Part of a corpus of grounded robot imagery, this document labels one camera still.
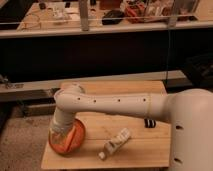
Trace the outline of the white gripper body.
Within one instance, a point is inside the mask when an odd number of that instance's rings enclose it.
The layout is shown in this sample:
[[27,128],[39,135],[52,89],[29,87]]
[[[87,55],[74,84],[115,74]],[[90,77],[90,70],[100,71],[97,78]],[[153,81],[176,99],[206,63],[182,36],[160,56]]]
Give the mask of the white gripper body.
[[69,131],[72,129],[71,126],[65,125],[57,125],[54,123],[50,124],[50,128],[49,128],[49,139],[51,142],[61,142],[62,140],[64,140]]

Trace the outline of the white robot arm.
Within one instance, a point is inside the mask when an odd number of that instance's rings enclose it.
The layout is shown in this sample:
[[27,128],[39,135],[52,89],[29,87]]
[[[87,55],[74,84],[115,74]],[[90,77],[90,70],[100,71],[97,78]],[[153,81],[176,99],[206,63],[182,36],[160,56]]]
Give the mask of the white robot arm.
[[188,89],[178,93],[94,95],[72,84],[55,95],[49,144],[68,153],[82,143],[85,127],[79,112],[100,112],[157,120],[171,125],[169,171],[213,171],[213,93]]

